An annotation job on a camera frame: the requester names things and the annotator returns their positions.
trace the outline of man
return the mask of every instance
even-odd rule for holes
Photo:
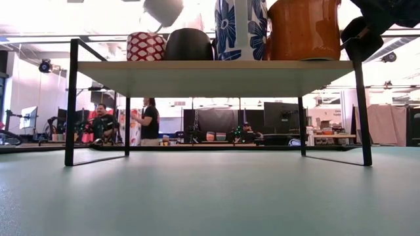
[[[144,98],[143,106],[146,108],[144,113],[139,116],[131,113],[131,117],[140,123],[141,146],[159,146],[159,111],[156,109],[154,98]]]
[[[252,130],[251,125],[250,125],[248,122],[245,122],[245,123],[243,124],[243,126],[242,126],[242,130],[243,130],[244,132],[252,132],[252,133],[255,133],[255,136],[256,136],[257,138],[264,138],[263,134],[261,134],[260,132],[254,132],[254,131]]]
[[[93,127],[95,129],[94,135],[95,139],[97,138],[105,138],[109,139],[112,135],[112,127],[114,124],[114,134],[117,134],[119,129],[119,123],[117,122],[117,119],[113,116],[107,113],[106,111],[106,105],[105,104],[99,104],[96,108],[96,112],[98,113],[98,116],[93,121]],[[101,128],[103,126],[103,137],[99,136],[98,128]]]
[[[256,138],[264,138],[263,134],[260,132],[254,132],[252,130],[251,125],[248,122],[245,122],[242,126],[242,136],[241,137],[235,137],[235,143],[239,142],[247,142],[252,143],[255,141]]]

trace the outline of orange ceramic pitcher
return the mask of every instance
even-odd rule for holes
[[[270,60],[340,59],[341,0],[279,0],[271,19]]]

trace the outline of red patterned vase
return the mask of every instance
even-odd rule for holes
[[[156,33],[136,32],[127,38],[127,61],[163,60],[166,40]]]

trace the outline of woman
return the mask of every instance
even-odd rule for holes
[[[156,109],[154,98],[144,98],[143,105],[146,108],[144,113],[139,116],[131,113],[131,117],[141,125],[141,146],[159,145],[159,112]]]

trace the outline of curtain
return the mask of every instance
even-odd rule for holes
[[[222,109],[198,109],[199,129],[206,132],[224,132],[229,133],[238,125],[237,110]]]
[[[360,129],[358,107],[354,108],[356,130]],[[367,108],[369,133],[374,144],[390,144],[400,147],[406,146],[407,108],[396,106],[370,105]]]

